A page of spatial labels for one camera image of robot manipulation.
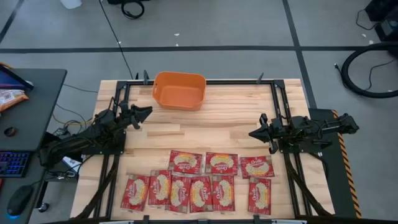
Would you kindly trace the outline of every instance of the black metal frame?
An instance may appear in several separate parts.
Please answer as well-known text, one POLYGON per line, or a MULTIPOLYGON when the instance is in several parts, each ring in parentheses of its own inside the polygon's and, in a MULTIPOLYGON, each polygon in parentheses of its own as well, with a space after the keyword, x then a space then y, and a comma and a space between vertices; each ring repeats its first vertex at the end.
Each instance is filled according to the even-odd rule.
MULTIPOLYGON (((115 91, 115 101, 119 102, 120 101, 120 94, 121 90, 125 89, 124 92, 124 98, 122 100, 125 102, 128 102, 129 99, 129 93, 130 89, 133 86, 137 85, 153 85, 154 81, 153 80, 134 80, 134 81, 118 81, 116 85, 116 91, 115 91)), ((271 87, 271 93, 272 93, 272 99, 274 101, 274 108, 275 108, 275 113, 278 119, 282 121, 282 119, 286 119, 289 122, 289 118, 291 118, 291 113, 290 113, 290 107, 289 107, 289 102, 287 101, 287 94, 286 94, 286 89, 285 89, 285 83, 283 80, 207 80, 206 81, 207 85, 269 85, 271 87), (278 101, 278 96, 277 96, 277 88, 280 89, 280 93, 282 95, 282 101, 283 101, 283 107, 285 111, 286 117, 283 117, 280 111, 280 106, 279 106, 279 101, 278 101)), ((113 111, 117 111, 118 106, 114 105, 113 106, 113 111)), ((117 164, 117 167, 119 166, 119 155, 114 156, 114 161, 113 163, 117 164)), ((296 163, 296 168, 297 168, 297 174, 300 177, 301 181, 305 184, 305 179, 304 179, 304 173, 303 173, 303 167, 302 163, 300 160, 300 155, 299 153, 294 154, 295 158, 295 163, 296 163)), ((290 155, 288 153, 284 154, 284 159, 285 159, 285 164, 286 168, 288 170, 288 166, 291 166, 292 163, 290 161, 290 155)), ((101 175, 99 177, 99 186, 104 182, 104 179, 106 177, 107 171, 108 171, 108 162, 109 162, 109 156, 104 156, 103 160, 103 165, 101 169, 101 175)), ((116 186, 116 178, 117 175, 115 175, 110 183, 109 187, 109 195, 108 195, 108 201, 106 204, 106 218, 110 220, 111 214, 112 214, 112 206, 113 206, 113 199, 114 199, 114 189, 116 186)), ((295 218, 300 216, 300 209, 299 209, 299 203, 297 199, 297 192, 295 189, 294 185, 294 179, 292 178, 291 175, 287 172, 287 178, 289 182, 289 190, 290 190, 290 196, 292 198, 292 206, 293 206, 293 211, 294 211, 294 216, 295 218)), ((303 201, 304 201, 304 206, 305 206, 305 213, 307 216, 312 216, 311 212, 311 206, 308 201, 307 196, 303 193, 303 201)), ((101 203, 102 203, 102 198, 98 201, 97 206, 94 209, 94 218, 100 217, 100 210, 101 210, 101 203)), ((239 220, 240 222, 250 222, 252 223, 253 220, 239 220)))

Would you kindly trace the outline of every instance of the desk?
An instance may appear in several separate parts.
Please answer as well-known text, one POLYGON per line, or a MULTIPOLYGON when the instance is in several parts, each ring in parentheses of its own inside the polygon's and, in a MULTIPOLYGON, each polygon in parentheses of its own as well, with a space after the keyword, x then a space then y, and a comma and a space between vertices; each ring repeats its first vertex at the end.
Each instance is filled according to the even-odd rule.
MULTIPOLYGON (((292 116, 309 116, 301 82, 284 80, 292 116)), ((106 109, 114 96, 116 81, 102 81, 95 113, 106 109)), ((174 214, 146 206, 143 212, 130 213, 120 209, 128 174, 149 175, 152 169, 166 169, 171 149, 205 155, 206 152, 235 153, 239 156, 268 155, 268 146, 250 138, 248 132, 259 127, 261 113, 275 117, 271 88, 264 85, 207 85, 204 104, 200 111, 163 110, 153 100, 152 86, 133 86, 129 104, 153 106, 153 113, 140 130, 127 128, 124 154, 120 157, 112 220, 173 219, 252 219, 248 210, 249 181, 235 178, 236 211, 221 215, 218 212, 174 214)), ((322 163, 302 154, 303 172, 307 187, 330 213, 333 206, 322 163)), ((90 201, 100 179, 103 156, 94 156, 81 168, 71 217, 78 215, 90 201)), ((272 155, 275 177, 272 177, 272 211, 263 218, 293 218, 293 210, 283 155, 272 155)), ((301 193, 298 193, 301 214, 304 214, 301 193)), ((103 197, 101 216, 105 214, 108 193, 103 197)))
MULTIPOLYGON (((14 69, 13 71, 21 78, 31 81, 35 88, 27 92, 29 100, 9 108, 0 117, 0 150, 34 151, 40 147, 46 133, 67 71, 61 69, 14 69), (12 138, 3 135, 4 129, 10 126, 19 130, 12 138)), ((8 201, 20 186, 36 182, 44 175, 44 168, 40 166, 37 154, 33 153, 24 178, 4 179, 0 189, 0 223, 28 223, 42 183, 34 185, 34 193, 20 218, 16 220, 7 218, 8 201)))

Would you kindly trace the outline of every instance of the wooden tabletop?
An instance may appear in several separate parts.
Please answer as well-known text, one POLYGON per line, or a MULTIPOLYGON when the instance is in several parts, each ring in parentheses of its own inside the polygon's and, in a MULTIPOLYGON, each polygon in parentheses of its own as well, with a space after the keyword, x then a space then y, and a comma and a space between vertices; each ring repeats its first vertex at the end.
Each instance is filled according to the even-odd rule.
MULTIPOLYGON (((108 107, 109 100, 114 96, 116 82, 101 82, 95 113, 108 107)), ((300 80, 286 79, 285 86, 292 116, 309 116, 300 80)), ((269 86, 208 85, 204 104, 196 112, 160 108, 152 98, 151 89, 151 86, 133 86, 130 91, 129 104, 153 106, 154 110, 140 130, 135 130, 132 126, 127 128, 125 153, 120 158, 118 169, 112 219, 142 220, 144 215, 149 215, 151 220, 251 219, 253 214, 248 212, 249 181, 242 179, 241 175, 235 177, 235 212, 176 214, 147 205, 143 212, 120 209, 127 175, 149 175, 153 169, 166 169, 171 149, 203 155, 206 152, 234 153, 239 157, 269 155, 267 144, 248 136, 248 132, 259 127, 261 113, 266 113, 270 119, 275 118, 269 86)), ((302 154, 301 160, 307 187, 327 211, 334 213, 322 163, 308 154, 302 154)), ((81 168, 71 217, 78 215, 96 192, 102 161, 103 156, 93 156, 81 168)), ((293 218, 283 155, 279 152, 273 154, 272 163, 275 177, 271 178, 271 215, 261 217, 293 218)), ((298 187, 296 189, 300 211, 304 214, 302 194, 298 187)), ((104 215, 107 197, 106 192, 101 215, 104 215)))

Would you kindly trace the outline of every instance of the black desk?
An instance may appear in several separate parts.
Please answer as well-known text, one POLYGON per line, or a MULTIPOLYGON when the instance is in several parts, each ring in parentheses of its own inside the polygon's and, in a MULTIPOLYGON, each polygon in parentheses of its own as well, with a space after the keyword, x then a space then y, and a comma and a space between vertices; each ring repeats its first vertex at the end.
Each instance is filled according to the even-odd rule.
MULTIPOLYGON (((21 78, 31 81, 35 88, 27 93, 29 100, 6 110, 0 117, 0 150, 34 151, 40 147, 46 133, 67 71, 61 69, 15 69, 14 72, 21 78), (3 135, 4 129, 10 126, 19 130, 12 138, 3 135)), ((0 189, 0 223, 29 222, 43 181, 34 185, 33 196, 19 219, 8 219, 7 204, 16 189, 22 185, 43 180, 44 175, 45 171, 40 166, 39 158, 33 154, 25 178, 4 179, 0 189)))

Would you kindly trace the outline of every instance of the computer mouse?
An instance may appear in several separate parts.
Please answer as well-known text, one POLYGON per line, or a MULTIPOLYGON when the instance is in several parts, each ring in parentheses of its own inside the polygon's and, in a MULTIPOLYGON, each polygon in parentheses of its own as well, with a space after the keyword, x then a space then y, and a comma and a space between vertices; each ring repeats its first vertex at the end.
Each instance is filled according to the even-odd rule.
POLYGON ((7 213, 10 216, 20 215, 28 203, 30 196, 32 196, 33 187, 25 185, 19 187, 8 201, 7 213))

